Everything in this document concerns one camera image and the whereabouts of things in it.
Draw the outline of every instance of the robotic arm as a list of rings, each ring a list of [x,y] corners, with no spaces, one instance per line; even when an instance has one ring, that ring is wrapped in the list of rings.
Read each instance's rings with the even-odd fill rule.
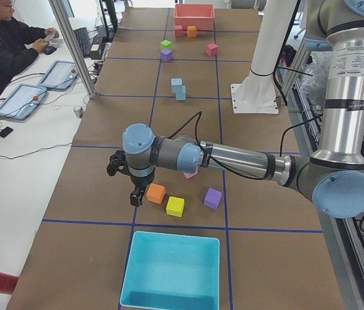
[[[310,0],[306,36],[332,47],[329,82],[318,150],[310,158],[274,156],[183,136],[155,136],[143,124],[123,133],[123,150],[110,158],[109,175],[129,175],[131,204],[139,207],[155,167],[193,173],[198,165],[272,180],[300,192],[336,218],[364,211],[364,1]]]

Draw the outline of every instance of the black shirt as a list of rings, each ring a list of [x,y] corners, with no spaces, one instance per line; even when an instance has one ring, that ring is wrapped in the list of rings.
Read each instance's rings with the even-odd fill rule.
[[[29,27],[12,17],[0,22],[0,93],[12,78],[30,66],[38,57],[33,48],[27,49],[39,38],[45,38],[43,28]]]

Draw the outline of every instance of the computer mouse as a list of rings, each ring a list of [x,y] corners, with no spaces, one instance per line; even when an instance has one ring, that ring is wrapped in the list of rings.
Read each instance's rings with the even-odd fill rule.
[[[52,46],[52,45],[48,45],[45,47],[45,49],[43,50],[43,53],[45,53],[46,55],[50,55],[52,54],[55,50],[57,50],[56,47]]]

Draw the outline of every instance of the white desk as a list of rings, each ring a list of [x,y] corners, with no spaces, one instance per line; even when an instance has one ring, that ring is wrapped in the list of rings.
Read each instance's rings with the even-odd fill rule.
[[[19,76],[44,73],[55,60],[72,60],[62,39],[53,40],[53,44],[58,49],[52,55],[41,54]],[[86,63],[90,66],[93,61],[86,59]],[[26,77],[10,84],[1,97],[9,95],[19,83],[35,85],[40,78],[41,76]],[[70,89],[71,87],[64,92],[48,92],[43,103],[54,100]],[[0,154],[12,157],[70,143],[80,124],[73,107],[84,106],[83,99],[86,95],[86,90],[80,83],[71,93],[56,102],[39,106],[22,122],[1,121],[2,128],[9,126],[14,131],[4,139],[0,137]],[[70,147],[59,147],[15,160],[0,158],[1,272],[20,274],[69,149]],[[8,295],[0,294],[0,310],[6,308],[9,299]]]

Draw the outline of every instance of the person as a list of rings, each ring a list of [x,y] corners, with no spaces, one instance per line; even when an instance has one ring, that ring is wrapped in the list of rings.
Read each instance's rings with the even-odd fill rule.
[[[49,44],[43,39],[55,28],[30,27],[13,17],[14,1],[0,0],[0,93],[12,78],[30,66]]]

